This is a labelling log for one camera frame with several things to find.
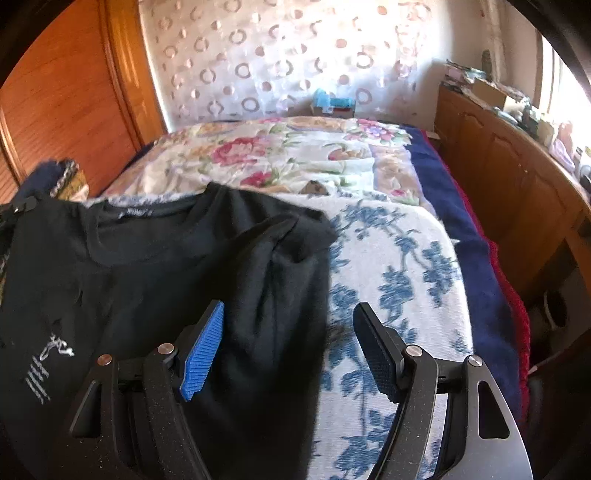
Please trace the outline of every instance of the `window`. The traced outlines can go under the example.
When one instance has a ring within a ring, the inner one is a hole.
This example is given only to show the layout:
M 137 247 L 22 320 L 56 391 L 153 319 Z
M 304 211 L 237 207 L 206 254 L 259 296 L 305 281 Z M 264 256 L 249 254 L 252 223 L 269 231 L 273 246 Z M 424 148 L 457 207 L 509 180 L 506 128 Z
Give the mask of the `window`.
M 591 147 L 591 102 L 569 68 L 542 37 L 540 110 L 553 122 L 573 123 L 574 147 Z

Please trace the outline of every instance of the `navy blue blanket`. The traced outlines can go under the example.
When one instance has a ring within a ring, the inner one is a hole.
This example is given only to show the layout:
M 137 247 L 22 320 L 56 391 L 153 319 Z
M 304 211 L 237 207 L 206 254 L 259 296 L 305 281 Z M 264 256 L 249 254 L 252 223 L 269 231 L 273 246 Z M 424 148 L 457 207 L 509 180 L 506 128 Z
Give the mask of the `navy blue blanket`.
M 513 416 L 521 418 L 519 359 L 511 309 L 491 266 L 488 243 L 476 229 L 452 176 L 417 128 L 405 127 L 413 141 L 406 148 L 425 197 L 443 221 L 447 234 L 460 242 L 457 259 L 462 270 L 472 324 L 474 350 L 495 377 Z

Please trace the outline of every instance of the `curtain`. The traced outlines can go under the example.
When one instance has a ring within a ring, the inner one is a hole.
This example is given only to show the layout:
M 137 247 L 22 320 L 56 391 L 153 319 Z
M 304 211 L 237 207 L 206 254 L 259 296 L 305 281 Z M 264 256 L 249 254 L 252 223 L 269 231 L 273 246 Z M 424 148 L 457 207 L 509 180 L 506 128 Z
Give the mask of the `curtain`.
M 486 22 L 487 45 L 491 52 L 492 79 L 496 82 L 507 81 L 505 64 L 505 46 L 501 31 L 501 17 L 505 0 L 480 0 Z

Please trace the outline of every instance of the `wooden cabinet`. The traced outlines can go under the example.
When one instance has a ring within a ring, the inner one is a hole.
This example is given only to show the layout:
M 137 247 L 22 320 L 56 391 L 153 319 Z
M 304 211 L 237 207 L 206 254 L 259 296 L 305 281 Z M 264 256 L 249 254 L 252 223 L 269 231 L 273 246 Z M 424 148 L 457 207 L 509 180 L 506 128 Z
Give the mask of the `wooden cabinet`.
M 524 301 L 548 287 L 544 268 L 591 212 L 580 186 L 526 133 L 440 88 L 441 156 L 466 192 L 501 267 Z

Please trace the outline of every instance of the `white curtain with circle pattern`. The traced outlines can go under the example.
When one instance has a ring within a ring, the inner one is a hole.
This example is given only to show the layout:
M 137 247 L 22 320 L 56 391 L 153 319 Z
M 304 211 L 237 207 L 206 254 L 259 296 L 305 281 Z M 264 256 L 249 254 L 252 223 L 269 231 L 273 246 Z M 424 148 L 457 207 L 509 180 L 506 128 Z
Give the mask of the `white curtain with circle pattern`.
M 356 99 L 358 116 L 404 118 L 428 1 L 140 1 L 168 129 L 309 114 L 318 88 Z

